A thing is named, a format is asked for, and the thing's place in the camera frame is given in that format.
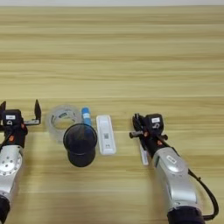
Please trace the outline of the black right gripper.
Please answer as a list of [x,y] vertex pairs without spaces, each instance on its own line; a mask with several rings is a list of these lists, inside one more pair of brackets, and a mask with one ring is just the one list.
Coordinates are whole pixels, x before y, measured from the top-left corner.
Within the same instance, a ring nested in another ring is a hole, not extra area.
[[151,157],[160,149],[169,147],[169,144],[166,142],[166,136],[157,135],[155,131],[147,130],[144,116],[134,114],[132,123],[134,131],[129,133],[129,137],[138,137],[143,149],[147,151]]

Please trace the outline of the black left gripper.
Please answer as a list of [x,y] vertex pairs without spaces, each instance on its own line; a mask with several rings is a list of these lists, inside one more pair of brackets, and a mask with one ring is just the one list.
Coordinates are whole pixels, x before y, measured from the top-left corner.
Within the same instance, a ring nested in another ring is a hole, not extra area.
[[34,114],[36,119],[30,121],[7,121],[5,120],[4,111],[6,109],[6,101],[0,104],[0,132],[4,133],[4,139],[0,143],[0,148],[9,145],[18,145],[25,147],[25,137],[28,134],[28,126],[41,124],[41,108],[39,100],[35,101]]

